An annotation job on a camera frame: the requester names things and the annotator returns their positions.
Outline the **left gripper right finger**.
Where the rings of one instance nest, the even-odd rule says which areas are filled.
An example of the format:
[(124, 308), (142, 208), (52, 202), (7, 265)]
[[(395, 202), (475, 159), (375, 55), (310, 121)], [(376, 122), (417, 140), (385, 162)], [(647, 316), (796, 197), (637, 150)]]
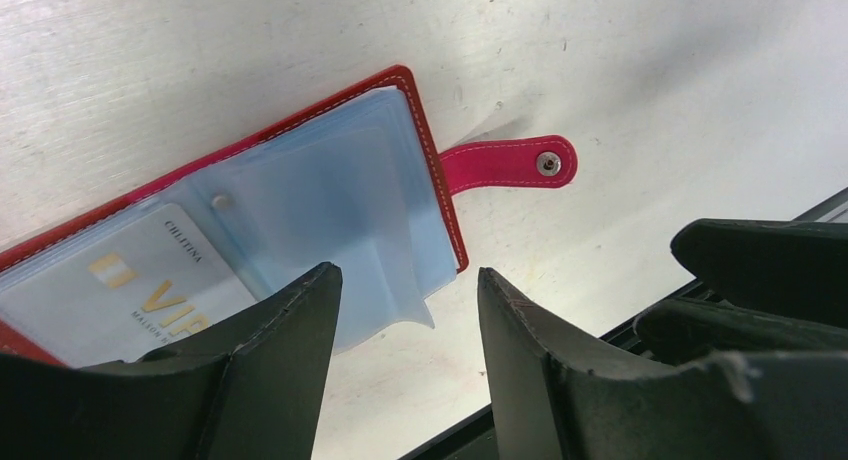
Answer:
[(843, 459), (847, 351), (680, 366), (596, 338), (496, 270), (477, 301), (503, 459)]

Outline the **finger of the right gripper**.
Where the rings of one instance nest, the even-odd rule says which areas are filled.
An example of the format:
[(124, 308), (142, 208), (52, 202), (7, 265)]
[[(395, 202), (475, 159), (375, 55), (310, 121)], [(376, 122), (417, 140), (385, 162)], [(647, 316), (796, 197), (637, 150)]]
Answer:
[(656, 361), (680, 366), (714, 353), (847, 351), (847, 331), (729, 304), (662, 301), (639, 314), (634, 331)]
[(699, 219), (675, 235), (670, 249), (736, 306), (847, 326), (843, 223)]

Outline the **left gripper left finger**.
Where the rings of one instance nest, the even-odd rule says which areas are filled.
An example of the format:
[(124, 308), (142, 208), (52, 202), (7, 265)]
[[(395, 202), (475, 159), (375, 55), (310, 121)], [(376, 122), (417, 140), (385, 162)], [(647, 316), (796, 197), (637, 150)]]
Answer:
[(1, 358), (5, 459), (307, 459), (340, 310), (341, 269), (135, 362)]

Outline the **red leather card holder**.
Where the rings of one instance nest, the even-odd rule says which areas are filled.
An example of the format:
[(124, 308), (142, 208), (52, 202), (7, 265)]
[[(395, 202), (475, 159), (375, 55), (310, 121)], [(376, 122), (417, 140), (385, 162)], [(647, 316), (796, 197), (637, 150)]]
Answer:
[[(318, 263), (343, 273), (333, 348), (401, 322), (469, 264), (453, 204), (476, 188), (558, 189), (578, 170), (559, 135), (439, 151), (411, 70), (394, 65), (1, 254), (4, 278), (177, 204), (256, 302)], [(1, 349), (64, 365), (1, 319)]]

